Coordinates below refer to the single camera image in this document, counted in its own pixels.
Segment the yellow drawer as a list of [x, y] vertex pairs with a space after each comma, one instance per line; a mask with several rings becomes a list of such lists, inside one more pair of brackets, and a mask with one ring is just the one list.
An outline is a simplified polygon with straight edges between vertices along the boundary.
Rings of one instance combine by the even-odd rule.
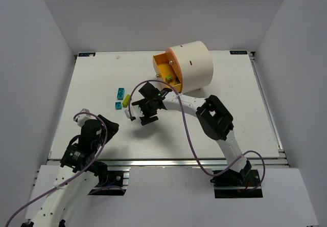
[[[182, 74], [175, 56], [171, 52], [165, 52], [153, 56], [153, 67], [156, 72], [156, 78], [166, 82], [168, 75], [173, 76], [173, 81], [168, 83], [172, 85], [179, 93], [182, 92]], [[173, 85], [174, 81], [179, 81], [178, 85]]]

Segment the cream cylindrical drawer cabinet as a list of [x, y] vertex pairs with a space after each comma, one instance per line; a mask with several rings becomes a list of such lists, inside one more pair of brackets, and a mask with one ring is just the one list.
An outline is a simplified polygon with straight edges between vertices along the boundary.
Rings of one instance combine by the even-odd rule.
[[181, 83], [181, 92], [187, 93], [208, 86], [213, 78], [213, 59], [207, 47], [201, 41], [194, 41], [166, 49], [167, 57], [172, 61], [177, 78]]

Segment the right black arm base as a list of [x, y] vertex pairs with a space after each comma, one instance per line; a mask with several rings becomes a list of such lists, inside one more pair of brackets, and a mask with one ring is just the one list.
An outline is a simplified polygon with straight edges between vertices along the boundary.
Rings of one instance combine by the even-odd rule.
[[228, 172], [210, 179], [216, 199], [263, 198], [260, 181], [258, 170], [250, 170], [243, 181]]

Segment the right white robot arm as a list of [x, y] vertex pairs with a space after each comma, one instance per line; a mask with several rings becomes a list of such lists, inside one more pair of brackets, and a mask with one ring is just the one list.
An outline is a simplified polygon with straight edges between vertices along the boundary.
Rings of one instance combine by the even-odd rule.
[[129, 102], [127, 117], [131, 121], [140, 119], [143, 126], [158, 120], [159, 109], [181, 112], [184, 125], [187, 124], [186, 115], [196, 117], [204, 134], [219, 145], [227, 161], [224, 170], [216, 174], [210, 173], [205, 170], [191, 145], [191, 152], [200, 169], [210, 177], [227, 175], [243, 182], [251, 170], [251, 163], [244, 156], [235, 138], [233, 116], [219, 98], [215, 95], [207, 98], [187, 96], [167, 83], [162, 90], [159, 90], [153, 82], [153, 80], [146, 80], [134, 88], [134, 91], [139, 91], [143, 98]]

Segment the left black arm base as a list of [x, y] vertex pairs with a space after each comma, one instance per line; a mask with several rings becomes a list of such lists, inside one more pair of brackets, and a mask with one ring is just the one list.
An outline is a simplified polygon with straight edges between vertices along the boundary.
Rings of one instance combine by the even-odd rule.
[[89, 193], [91, 196], [124, 196], [129, 181], [129, 168], [108, 169], [108, 178]]

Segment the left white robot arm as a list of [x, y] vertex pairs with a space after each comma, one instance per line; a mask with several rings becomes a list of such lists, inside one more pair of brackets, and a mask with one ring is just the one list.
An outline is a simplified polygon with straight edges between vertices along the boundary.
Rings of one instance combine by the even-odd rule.
[[73, 120], [81, 128], [80, 134], [70, 140], [60, 160], [54, 187], [44, 196], [43, 205], [22, 226], [69, 226], [91, 190], [108, 180], [107, 165], [98, 156], [118, 132], [119, 125], [86, 109]]

